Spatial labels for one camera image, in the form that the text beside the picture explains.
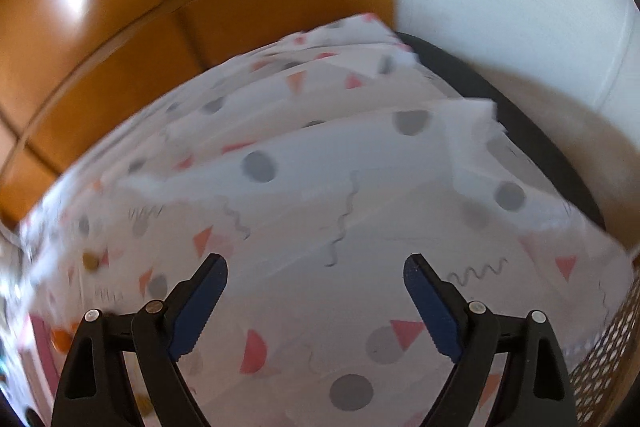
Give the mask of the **orange tangerine far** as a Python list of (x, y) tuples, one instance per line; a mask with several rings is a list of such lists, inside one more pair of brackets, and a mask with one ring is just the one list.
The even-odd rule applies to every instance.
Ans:
[(58, 351), (58, 353), (66, 355), (66, 353), (70, 351), (74, 336), (70, 332), (67, 332), (66, 329), (52, 329), (50, 338), (53, 348)]

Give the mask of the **white patterned tablecloth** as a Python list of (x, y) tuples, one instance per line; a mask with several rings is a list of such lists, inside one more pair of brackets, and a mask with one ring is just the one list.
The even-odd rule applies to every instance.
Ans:
[(413, 426), (450, 362), (402, 283), (414, 253), (492, 311), (544, 311), (569, 366), (634, 274), (485, 95), (374, 17), (232, 58), (82, 156), (21, 231), (29, 309), (134, 312), (207, 254), (229, 282), (179, 366), (215, 426)]

